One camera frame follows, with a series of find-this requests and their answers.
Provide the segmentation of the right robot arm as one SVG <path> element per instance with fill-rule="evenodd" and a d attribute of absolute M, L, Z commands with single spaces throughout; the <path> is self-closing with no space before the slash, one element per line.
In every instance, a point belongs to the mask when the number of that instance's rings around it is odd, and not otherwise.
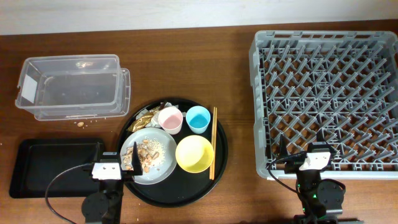
<path fill-rule="evenodd" d="M 293 191 L 303 208 L 301 215 L 294 216 L 294 223 L 338 223 L 337 216 L 343 213 L 346 187 L 337 180 L 321 178 L 321 173 L 330 167 L 335 154 L 336 150 L 320 132 L 306 151 L 291 155 L 287 151 L 287 139 L 280 137 L 276 162 L 284 165 L 286 174 L 296 175 Z"/>

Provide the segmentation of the wooden chopstick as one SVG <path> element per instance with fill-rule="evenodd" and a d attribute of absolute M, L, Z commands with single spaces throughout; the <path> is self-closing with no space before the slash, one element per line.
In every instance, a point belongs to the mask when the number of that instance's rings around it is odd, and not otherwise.
<path fill-rule="evenodd" d="M 216 134 L 217 134 L 217 115 L 218 115 L 218 109 L 216 112 Z M 215 163 L 214 163 L 213 167 L 214 167 L 214 179 L 215 179 Z"/>
<path fill-rule="evenodd" d="M 216 107 L 213 108 L 213 119 L 212 119 L 212 133 L 211 133 L 211 145 L 212 145 L 212 150 L 213 150 L 213 160 L 210 165 L 210 174 L 209 174 L 209 179 L 214 180 L 214 163 L 215 163 L 215 140 L 216 140 L 216 112 L 217 109 Z"/>

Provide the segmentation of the blue cup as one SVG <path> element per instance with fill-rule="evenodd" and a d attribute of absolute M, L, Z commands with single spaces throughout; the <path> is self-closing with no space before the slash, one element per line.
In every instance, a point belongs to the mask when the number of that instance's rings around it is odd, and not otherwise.
<path fill-rule="evenodd" d="M 195 134 L 202 134 L 206 131 L 210 120 L 210 112 L 203 106 L 193 106 L 186 113 L 186 121 L 189 128 Z"/>

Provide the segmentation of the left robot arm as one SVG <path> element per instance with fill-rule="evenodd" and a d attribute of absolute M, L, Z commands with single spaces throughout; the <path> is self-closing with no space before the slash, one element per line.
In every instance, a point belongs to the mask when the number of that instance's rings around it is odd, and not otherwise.
<path fill-rule="evenodd" d="M 132 148 L 132 168 L 122 169 L 123 160 L 118 152 L 104 152 L 96 147 L 96 155 L 88 169 L 93 181 L 99 183 L 98 191 L 87 196 L 81 206 L 85 223 L 119 223 L 126 182 L 134 182 L 142 175 L 137 144 Z"/>

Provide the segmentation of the yellow bowl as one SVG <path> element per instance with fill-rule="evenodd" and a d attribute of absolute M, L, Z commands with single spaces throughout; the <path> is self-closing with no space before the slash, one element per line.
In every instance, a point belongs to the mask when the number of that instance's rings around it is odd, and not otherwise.
<path fill-rule="evenodd" d="M 177 144 L 175 158 L 184 171 L 193 174 L 203 172 L 213 160 L 211 142 L 199 135 L 187 136 Z"/>

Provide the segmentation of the white tissue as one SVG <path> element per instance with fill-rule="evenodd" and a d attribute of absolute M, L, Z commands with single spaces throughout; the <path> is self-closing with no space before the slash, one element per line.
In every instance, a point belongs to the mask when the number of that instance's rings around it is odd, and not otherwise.
<path fill-rule="evenodd" d="M 149 122 L 146 123 L 146 125 L 144 126 L 145 128 L 160 128 L 160 124 L 159 124 L 159 113 L 160 111 L 160 106 L 156 106 L 155 108 L 152 108 L 150 110 L 144 108 L 141 112 L 138 113 L 138 115 L 136 116 L 136 121 L 138 121 L 139 119 L 141 119 L 145 114 L 147 113 L 152 113 L 153 116 L 151 118 L 149 118 Z"/>

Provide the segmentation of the gold snack wrapper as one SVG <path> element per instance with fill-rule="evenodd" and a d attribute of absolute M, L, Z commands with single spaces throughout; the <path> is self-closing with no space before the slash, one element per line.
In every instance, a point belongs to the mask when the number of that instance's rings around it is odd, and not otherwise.
<path fill-rule="evenodd" d="M 142 128 L 144 128 L 147 124 L 149 124 L 152 118 L 155 116 L 157 112 L 159 112 L 159 106 L 146 111 L 140 118 L 137 118 L 128 128 L 127 131 L 136 132 Z"/>

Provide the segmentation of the pink cup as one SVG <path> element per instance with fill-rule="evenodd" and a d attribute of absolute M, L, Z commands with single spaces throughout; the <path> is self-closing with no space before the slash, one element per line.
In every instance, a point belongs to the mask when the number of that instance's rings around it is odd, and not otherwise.
<path fill-rule="evenodd" d="M 158 122 L 167 133 L 178 134 L 183 123 L 182 112 L 174 106 L 164 108 L 159 112 Z"/>

